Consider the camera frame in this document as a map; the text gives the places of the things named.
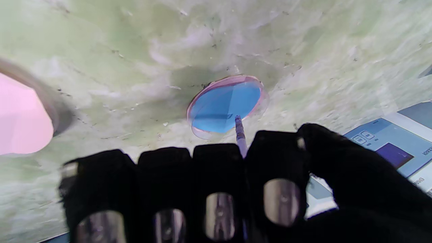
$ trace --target screen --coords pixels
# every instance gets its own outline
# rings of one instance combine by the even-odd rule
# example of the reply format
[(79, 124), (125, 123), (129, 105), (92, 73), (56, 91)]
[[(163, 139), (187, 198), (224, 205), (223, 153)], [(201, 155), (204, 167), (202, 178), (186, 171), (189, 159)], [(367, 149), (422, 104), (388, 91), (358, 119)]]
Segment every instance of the screen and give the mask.
[(376, 152), (388, 162), (390, 162), (396, 169), (399, 169), (401, 166), (414, 158), (414, 156), (411, 154), (403, 151), (391, 143), (386, 143)]

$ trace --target pink object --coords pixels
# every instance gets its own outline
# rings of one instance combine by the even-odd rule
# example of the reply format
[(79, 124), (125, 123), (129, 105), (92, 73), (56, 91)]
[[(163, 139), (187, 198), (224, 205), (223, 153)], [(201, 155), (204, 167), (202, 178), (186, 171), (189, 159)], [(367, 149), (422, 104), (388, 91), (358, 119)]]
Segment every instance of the pink object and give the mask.
[(53, 133), (35, 90), (0, 73), (0, 155), (37, 152)]

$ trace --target gloved hand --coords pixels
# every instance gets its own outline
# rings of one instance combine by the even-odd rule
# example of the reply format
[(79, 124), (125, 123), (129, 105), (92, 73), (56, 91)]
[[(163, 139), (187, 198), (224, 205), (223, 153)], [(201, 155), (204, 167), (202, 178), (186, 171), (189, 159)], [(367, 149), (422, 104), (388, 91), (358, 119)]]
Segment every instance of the gloved hand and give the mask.
[(311, 172), (326, 180), (339, 206), (310, 219), (309, 232), (432, 240), (425, 237), (432, 236), (432, 199), (384, 158), (317, 124), (302, 125), (298, 135), (310, 154)]

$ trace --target marbled surface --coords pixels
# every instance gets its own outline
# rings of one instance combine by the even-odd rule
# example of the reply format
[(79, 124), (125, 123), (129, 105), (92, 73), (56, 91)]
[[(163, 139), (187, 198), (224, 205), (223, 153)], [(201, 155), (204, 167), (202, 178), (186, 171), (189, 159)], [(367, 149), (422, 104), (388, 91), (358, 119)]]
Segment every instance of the marbled surface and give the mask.
[(0, 242), (30, 243), (66, 230), (63, 162), (205, 143), (185, 111), (211, 81), (263, 82), (270, 104), (245, 120), (249, 142), (304, 122), (344, 133), (432, 98), (432, 76), (418, 78), (432, 64), (432, 2), (0, 0), (0, 58), (74, 115), (45, 149), (0, 157)]

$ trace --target dark stain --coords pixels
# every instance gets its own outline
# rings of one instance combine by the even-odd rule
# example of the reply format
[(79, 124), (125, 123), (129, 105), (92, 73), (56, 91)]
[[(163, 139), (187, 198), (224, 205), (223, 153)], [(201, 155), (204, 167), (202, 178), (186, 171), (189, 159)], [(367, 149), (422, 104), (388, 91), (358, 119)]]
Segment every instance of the dark stain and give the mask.
[(181, 88), (170, 89), (170, 96), (165, 99), (146, 102), (137, 106), (132, 114), (126, 113), (130, 122), (124, 129), (137, 129), (151, 132), (151, 128), (162, 125), (163, 122), (175, 123), (186, 118), (186, 110), (192, 99), (211, 82), (222, 79), (229, 74), (223, 69), (213, 72), (203, 67), (186, 67), (172, 72), (172, 86)]
[(280, 50), (280, 48), (277, 48), (277, 49), (274, 49), (274, 50), (269, 50), (269, 53), (273, 53), (273, 52), (278, 51), (278, 50)]

